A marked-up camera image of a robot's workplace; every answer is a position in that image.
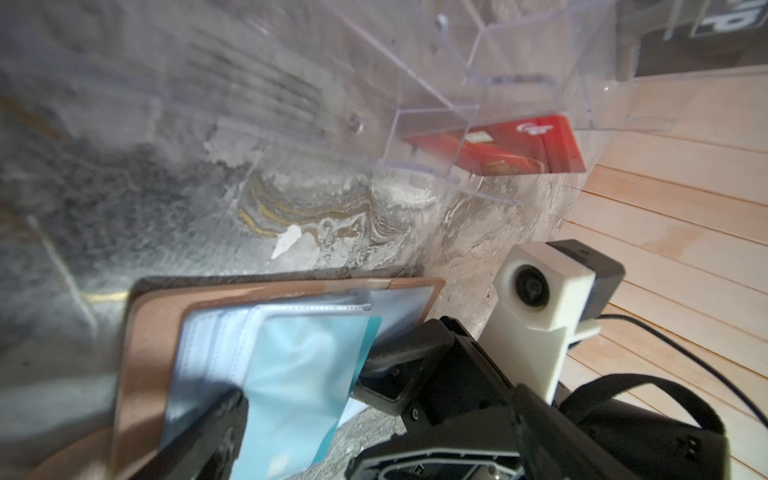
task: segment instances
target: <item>camera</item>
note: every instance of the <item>camera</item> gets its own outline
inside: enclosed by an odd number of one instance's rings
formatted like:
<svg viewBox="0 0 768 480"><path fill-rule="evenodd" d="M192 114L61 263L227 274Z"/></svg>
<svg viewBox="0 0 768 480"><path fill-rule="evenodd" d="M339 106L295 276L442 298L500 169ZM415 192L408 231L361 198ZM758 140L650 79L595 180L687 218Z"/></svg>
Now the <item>camera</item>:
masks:
<svg viewBox="0 0 768 480"><path fill-rule="evenodd" d="M621 263L577 240L515 245L478 343L511 382L551 402L568 347L600 332L595 317L623 278Z"/></svg>

